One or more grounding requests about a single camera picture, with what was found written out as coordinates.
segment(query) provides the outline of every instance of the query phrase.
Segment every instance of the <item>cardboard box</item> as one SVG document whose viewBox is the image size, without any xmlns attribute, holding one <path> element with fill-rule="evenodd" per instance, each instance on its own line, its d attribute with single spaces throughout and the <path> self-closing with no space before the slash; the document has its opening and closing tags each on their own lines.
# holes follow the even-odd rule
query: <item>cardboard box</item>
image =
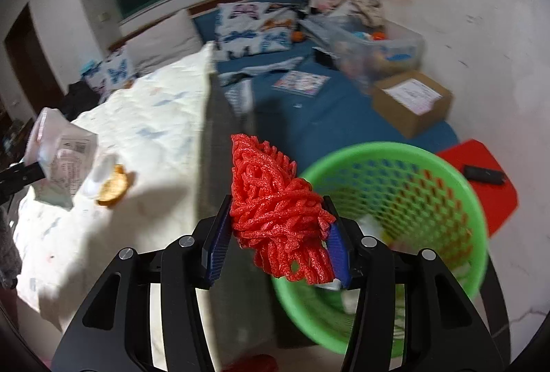
<svg viewBox="0 0 550 372">
<path fill-rule="evenodd" d="M 421 99 L 417 99 L 414 93 L 411 93 L 410 96 L 406 97 L 406 100 L 400 102 L 394 97 L 395 93 L 391 95 L 385 91 L 402 85 L 403 82 L 409 79 L 416 79 L 424 84 L 424 86 L 429 87 L 431 90 L 426 89 L 429 93 L 428 96 L 422 96 Z M 433 101 L 426 100 L 426 97 L 429 98 L 430 95 L 433 95 L 432 90 L 439 93 L 441 97 Z M 382 115 L 405 138 L 409 139 L 427 130 L 436 122 L 445 119 L 447 114 L 449 114 L 450 104 L 453 101 L 453 94 L 447 88 L 442 87 L 435 80 L 418 71 L 408 71 L 379 80 L 372 87 L 371 96 L 372 108 Z"/>
</svg>

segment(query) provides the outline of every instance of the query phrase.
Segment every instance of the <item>brown box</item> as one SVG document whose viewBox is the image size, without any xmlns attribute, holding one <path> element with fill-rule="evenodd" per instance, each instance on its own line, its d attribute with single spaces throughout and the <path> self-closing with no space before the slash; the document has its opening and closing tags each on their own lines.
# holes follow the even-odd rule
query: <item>brown box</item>
<svg viewBox="0 0 550 372">
<path fill-rule="evenodd" d="M 422 115 L 415 114 L 384 91 L 408 79 L 419 80 L 424 85 L 441 94 L 442 98 L 434 101 L 430 111 Z M 453 101 L 453 93 L 418 71 L 408 71 L 379 80 L 372 87 L 371 96 L 372 108 L 382 115 L 405 138 L 409 139 L 427 130 L 436 122 L 445 119 L 449 113 L 450 104 Z"/>
</svg>

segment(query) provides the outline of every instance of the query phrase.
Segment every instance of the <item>white quilt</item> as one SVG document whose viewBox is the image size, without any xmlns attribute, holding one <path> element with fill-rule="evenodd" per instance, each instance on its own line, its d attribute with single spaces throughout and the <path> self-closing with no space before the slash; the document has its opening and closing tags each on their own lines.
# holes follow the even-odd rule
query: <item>white quilt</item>
<svg viewBox="0 0 550 372">
<path fill-rule="evenodd" d="M 104 268 L 124 247 L 139 253 L 165 248 L 197 223 L 201 135 L 213 71 L 212 44 L 116 91 L 74 123 L 99 136 L 100 151 L 115 152 L 135 183 L 114 209 L 80 193 L 67 212 L 37 202 L 32 187 L 21 201 L 14 239 L 23 259 L 21 299 L 61 330 Z M 155 365 L 163 364 L 158 288 L 151 331 Z M 199 306 L 216 362 L 205 293 Z"/>
</svg>

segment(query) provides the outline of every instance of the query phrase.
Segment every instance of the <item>green trash basket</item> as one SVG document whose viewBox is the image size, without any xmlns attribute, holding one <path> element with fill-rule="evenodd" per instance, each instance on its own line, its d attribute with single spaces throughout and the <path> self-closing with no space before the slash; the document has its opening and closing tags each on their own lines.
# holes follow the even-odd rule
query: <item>green trash basket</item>
<svg viewBox="0 0 550 372">
<path fill-rule="evenodd" d="M 485 215 L 468 181 L 449 163 L 407 144 L 365 143 L 327 155 L 303 177 L 316 192 L 331 196 L 340 216 L 374 217 L 384 229 L 384 242 L 415 253 L 434 249 L 474 299 L 487 265 Z M 285 278 L 274 278 L 273 285 L 305 335 L 345 353 L 354 315 L 344 312 L 340 292 Z M 403 286 L 396 287 L 395 304 L 392 356 L 398 357 L 404 342 Z"/>
</svg>

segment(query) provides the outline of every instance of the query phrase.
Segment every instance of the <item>book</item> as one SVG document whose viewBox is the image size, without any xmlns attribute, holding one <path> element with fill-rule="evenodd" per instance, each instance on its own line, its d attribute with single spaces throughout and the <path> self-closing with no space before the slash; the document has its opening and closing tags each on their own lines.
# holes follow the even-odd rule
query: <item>book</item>
<svg viewBox="0 0 550 372">
<path fill-rule="evenodd" d="M 289 93 L 312 97 L 319 93 L 321 87 L 329 79 L 328 76 L 314 75 L 302 71 L 289 71 L 277 80 L 273 87 Z"/>
</svg>

